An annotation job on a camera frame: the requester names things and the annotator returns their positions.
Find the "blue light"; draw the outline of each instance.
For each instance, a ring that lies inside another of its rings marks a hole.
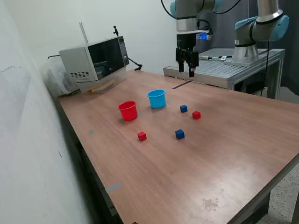
[[[199,38],[200,40],[206,40],[206,38],[207,38],[207,34],[206,34],[206,33],[200,33],[200,34],[198,34],[198,38]]]

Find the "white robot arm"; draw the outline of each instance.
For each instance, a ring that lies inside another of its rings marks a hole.
[[[193,51],[196,36],[200,33],[197,14],[215,12],[221,4],[222,0],[175,0],[171,4],[171,14],[167,13],[177,20],[176,61],[179,72],[184,72],[186,61],[189,65],[189,77],[194,77],[195,68],[199,65],[199,53]],[[256,42],[280,40],[287,31],[289,17],[283,15],[278,0],[257,0],[257,5],[258,16],[239,21],[235,25],[235,62],[257,60]]]

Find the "blue cup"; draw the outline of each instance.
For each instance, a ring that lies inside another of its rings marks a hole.
[[[151,108],[163,108],[166,105],[165,90],[153,90],[148,93]]]

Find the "gray floor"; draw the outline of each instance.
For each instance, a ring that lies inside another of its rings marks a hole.
[[[296,96],[288,88],[281,87],[278,100],[299,104]],[[292,220],[299,191],[299,165],[297,165],[271,192],[269,214],[258,224],[289,224]]]

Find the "wooden table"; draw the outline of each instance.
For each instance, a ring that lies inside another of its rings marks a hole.
[[[172,89],[183,82],[130,71],[104,95],[60,98],[105,188],[118,185],[109,196],[125,224],[241,223],[299,162],[299,105],[198,83]],[[167,106],[152,110],[147,92],[160,88]],[[132,122],[117,109],[126,100],[137,102]]]

